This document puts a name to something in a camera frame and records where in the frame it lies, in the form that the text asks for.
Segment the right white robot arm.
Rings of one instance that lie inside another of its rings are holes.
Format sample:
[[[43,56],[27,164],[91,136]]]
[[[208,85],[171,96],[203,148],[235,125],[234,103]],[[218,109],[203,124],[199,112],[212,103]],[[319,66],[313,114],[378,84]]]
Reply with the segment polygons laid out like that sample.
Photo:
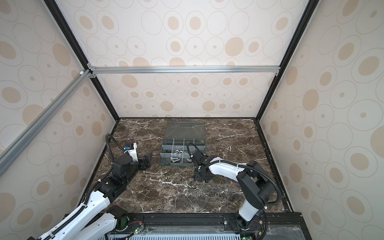
[[[190,159],[195,165],[196,181],[207,183],[214,176],[222,176],[239,184],[245,196],[245,201],[238,210],[241,223],[250,223],[266,207],[278,205],[281,201],[279,186],[256,161],[238,164],[220,157],[207,156],[201,151],[190,154]]]

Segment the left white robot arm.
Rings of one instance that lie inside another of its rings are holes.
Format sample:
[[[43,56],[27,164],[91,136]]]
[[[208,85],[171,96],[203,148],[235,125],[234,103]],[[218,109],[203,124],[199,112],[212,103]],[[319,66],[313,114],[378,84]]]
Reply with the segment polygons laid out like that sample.
[[[38,239],[96,240],[113,231],[118,222],[122,222],[122,228],[125,229],[128,217],[122,209],[118,209],[116,214],[113,211],[106,212],[94,222],[92,220],[126,190],[137,172],[151,167],[152,156],[148,153],[137,161],[128,154],[118,157],[112,162],[109,174],[87,194],[84,202]]]

